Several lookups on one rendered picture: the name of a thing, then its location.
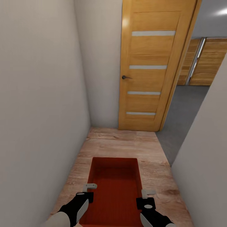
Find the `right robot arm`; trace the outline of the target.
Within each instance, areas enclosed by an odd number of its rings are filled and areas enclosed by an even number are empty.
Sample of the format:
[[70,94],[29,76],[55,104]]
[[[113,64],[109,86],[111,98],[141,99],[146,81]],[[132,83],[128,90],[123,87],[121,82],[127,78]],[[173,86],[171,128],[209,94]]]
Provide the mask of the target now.
[[143,189],[141,193],[142,198],[136,198],[136,203],[137,209],[142,210],[140,218],[144,227],[178,227],[167,216],[154,210],[156,209],[154,198],[147,197],[156,194],[154,189]]

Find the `storage box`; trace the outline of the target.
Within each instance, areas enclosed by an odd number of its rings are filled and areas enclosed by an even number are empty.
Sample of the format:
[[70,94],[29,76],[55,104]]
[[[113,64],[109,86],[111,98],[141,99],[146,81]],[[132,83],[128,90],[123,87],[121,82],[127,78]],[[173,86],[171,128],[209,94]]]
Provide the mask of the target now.
[[144,227],[136,198],[142,198],[137,158],[93,157],[87,183],[93,203],[79,220],[83,227]]

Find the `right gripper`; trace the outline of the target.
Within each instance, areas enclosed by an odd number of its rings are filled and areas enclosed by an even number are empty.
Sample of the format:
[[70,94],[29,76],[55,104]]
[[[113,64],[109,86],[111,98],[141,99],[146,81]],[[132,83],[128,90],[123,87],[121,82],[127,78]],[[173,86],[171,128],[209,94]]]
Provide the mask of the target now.
[[153,206],[153,208],[156,209],[153,197],[148,197],[148,199],[136,198],[137,209],[142,210],[142,206],[145,202],[150,203]]

